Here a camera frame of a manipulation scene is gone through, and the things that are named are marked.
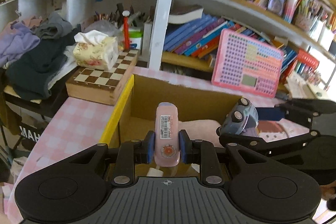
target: sticker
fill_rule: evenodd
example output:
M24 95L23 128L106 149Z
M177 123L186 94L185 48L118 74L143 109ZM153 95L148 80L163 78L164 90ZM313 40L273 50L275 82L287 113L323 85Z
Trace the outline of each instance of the sticker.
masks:
M171 140L173 135L173 121L170 115L161 115L160 117L160 139Z
M161 155L166 158L172 158L176 155L176 148L172 144L166 144L161 148Z

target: floral tissue box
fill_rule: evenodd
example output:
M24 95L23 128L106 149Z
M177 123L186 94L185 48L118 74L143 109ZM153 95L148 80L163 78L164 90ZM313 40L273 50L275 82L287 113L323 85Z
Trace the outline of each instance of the floral tissue box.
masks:
M73 55L79 66L109 71L118 59L118 42L107 37L98 45L77 43Z

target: pink container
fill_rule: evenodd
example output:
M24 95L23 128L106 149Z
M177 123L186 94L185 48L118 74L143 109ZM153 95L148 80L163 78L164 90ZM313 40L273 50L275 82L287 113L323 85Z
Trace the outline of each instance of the pink container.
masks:
M160 103L156 109L154 160L162 167L173 167L180 161L179 117L171 103Z

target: green lid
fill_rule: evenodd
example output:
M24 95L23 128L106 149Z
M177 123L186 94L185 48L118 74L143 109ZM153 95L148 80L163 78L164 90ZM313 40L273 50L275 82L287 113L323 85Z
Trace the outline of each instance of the green lid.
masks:
M143 32L129 32L129 38L141 38L143 37Z

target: yellow tape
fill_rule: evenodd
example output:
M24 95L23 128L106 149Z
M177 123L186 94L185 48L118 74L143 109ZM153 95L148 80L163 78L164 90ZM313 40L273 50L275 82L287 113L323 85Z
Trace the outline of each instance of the yellow tape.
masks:
M124 111L127 99L130 93L132 92L133 87L134 87L134 75L130 77L130 79L126 83L124 90L120 94L120 97L116 105L114 106L114 110L111 115L111 118L109 122L107 123L102 136L100 137L100 140L99 140L100 143L107 143L107 144L110 143L113 137L113 133L115 132L118 126L118 122L120 120L121 114Z

